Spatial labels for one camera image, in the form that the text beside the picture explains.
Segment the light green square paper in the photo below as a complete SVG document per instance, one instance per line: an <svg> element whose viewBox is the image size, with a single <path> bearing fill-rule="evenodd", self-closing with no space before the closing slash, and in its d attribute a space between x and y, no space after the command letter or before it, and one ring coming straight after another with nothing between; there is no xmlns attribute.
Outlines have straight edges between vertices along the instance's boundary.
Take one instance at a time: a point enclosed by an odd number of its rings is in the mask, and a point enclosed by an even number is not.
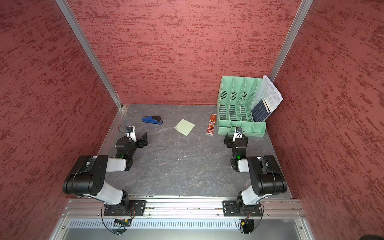
<svg viewBox="0 0 384 240"><path fill-rule="evenodd" d="M194 127L195 124L187 120L181 119L180 122L175 126L175 130L184 136L188 136Z"/></svg>

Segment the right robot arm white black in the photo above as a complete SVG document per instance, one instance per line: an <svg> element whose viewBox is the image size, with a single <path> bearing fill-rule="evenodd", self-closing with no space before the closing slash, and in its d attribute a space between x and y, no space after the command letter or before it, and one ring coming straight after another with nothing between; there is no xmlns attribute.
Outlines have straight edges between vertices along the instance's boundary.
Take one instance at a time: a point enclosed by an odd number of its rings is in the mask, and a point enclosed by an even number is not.
<svg viewBox="0 0 384 240"><path fill-rule="evenodd" d="M223 201L224 216L260 216L263 212L261 201L285 193L287 181L273 155L247 156L248 137L235 133L225 135L224 144L232 149L231 167L238 173L247 173L251 185L241 191L235 201Z"/></svg>

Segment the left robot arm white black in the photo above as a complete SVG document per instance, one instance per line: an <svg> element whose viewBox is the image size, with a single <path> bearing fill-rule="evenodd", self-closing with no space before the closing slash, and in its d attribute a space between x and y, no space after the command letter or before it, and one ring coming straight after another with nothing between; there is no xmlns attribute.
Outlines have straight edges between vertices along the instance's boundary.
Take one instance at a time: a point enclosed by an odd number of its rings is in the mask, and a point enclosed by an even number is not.
<svg viewBox="0 0 384 240"><path fill-rule="evenodd" d="M115 144L116 156L80 156L63 184L66 195L94 198L105 205L107 216L127 216L133 213L128 193L106 182L106 173L128 172L133 165L133 156L138 148L148 145L148 134L133 140L124 136Z"/></svg>

